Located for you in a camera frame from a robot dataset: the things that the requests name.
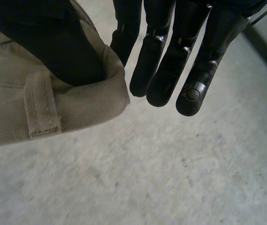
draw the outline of khaki fabric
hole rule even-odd
[[[107,79],[73,87],[0,33],[0,145],[80,130],[120,115],[130,103],[125,72],[90,18],[72,1],[83,30],[103,60]]]

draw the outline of black finger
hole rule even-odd
[[[137,97],[146,95],[157,70],[168,38],[174,0],[144,0],[144,5],[148,24],[147,34],[130,82],[130,91]]]
[[[168,103],[210,8],[193,1],[176,1],[172,39],[147,92],[151,105]]]
[[[176,107],[185,116],[195,115],[205,98],[229,44],[245,28],[249,18],[213,8],[206,25],[202,46],[177,99]]]
[[[0,15],[0,31],[41,60],[60,80],[78,86],[105,79],[101,59],[87,40],[70,2],[61,19],[25,15],[26,20],[22,18]]]
[[[110,47],[125,66],[139,34],[142,0],[114,0],[114,9],[118,27]]]

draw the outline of concrete floor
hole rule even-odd
[[[109,44],[111,0],[81,3]],[[267,66],[240,35],[187,118],[175,101],[194,57],[163,108],[132,97],[106,124],[1,147],[0,225],[267,225]]]

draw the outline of beige cloth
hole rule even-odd
[[[121,114],[130,103],[121,61],[102,42],[79,4],[72,3],[88,40],[103,59],[107,79],[70,86],[0,33],[0,145],[103,123]]]

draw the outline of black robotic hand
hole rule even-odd
[[[251,4],[246,0],[213,0],[210,4],[203,0],[144,0],[148,26],[130,82],[131,93],[147,96],[156,107],[167,104],[208,16],[201,48],[176,102],[179,113],[195,115],[229,44],[247,25],[249,16],[266,3],[267,0],[251,0]],[[142,0],[114,0],[114,8],[118,27],[111,48],[125,66],[139,34]],[[173,35],[159,65],[174,8]]]

